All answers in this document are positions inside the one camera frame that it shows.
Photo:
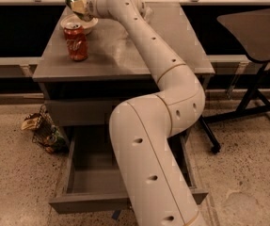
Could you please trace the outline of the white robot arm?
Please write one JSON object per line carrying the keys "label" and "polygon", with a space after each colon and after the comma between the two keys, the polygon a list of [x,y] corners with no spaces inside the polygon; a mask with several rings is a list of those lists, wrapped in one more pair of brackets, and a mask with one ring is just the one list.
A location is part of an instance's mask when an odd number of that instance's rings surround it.
{"label": "white robot arm", "polygon": [[139,226],[207,226],[167,139],[191,127],[205,93],[188,65],[143,18],[141,0],[66,0],[80,19],[112,19],[133,40],[159,91],[113,110],[109,134]]}

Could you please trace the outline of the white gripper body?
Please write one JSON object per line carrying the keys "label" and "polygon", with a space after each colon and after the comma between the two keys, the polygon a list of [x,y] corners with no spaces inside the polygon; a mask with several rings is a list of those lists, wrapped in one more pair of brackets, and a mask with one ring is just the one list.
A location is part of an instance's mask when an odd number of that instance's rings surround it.
{"label": "white gripper body", "polygon": [[87,0],[88,12],[96,18],[109,19],[107,0]]}

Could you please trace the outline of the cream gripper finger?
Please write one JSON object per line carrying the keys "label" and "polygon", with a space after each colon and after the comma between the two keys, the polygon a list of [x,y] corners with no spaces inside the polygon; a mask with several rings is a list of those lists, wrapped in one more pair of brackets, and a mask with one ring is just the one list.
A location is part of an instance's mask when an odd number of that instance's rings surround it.
{"label": "cream gripper finger", "polygon": [[86,1],[76,0],[71,2],[71,10],[75,13],[84,15],[86,13]]}

